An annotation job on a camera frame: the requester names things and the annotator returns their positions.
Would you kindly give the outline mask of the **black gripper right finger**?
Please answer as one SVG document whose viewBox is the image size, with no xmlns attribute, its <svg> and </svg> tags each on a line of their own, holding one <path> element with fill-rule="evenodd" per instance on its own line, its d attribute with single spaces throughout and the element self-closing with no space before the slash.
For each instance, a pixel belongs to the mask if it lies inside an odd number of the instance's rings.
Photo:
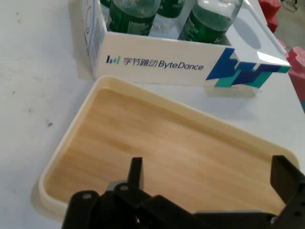
<svg viewBox="0 0 305 229">
<path fill-rule="evenodd" d="M 285 156 L 273 156 L 270 183 L 285 206 L 272 223 L 273 229 L 305 227 L 305 176 Z"/>
</svg>

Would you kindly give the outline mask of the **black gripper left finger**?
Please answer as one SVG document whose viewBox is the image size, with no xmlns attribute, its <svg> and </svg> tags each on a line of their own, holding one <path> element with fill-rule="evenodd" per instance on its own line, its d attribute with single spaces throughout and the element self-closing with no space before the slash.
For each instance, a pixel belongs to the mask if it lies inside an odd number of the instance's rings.
<svg viewBox="0 0 305 229">
<path fill-rule="evenodd" d="M 85 190 L 69 202 L 64 229 L 194 229 L 195 217 L 162 196 L 143 191 L 142 158 L 131 160 L 126 182 L 99 195 Z"/>
</svg>

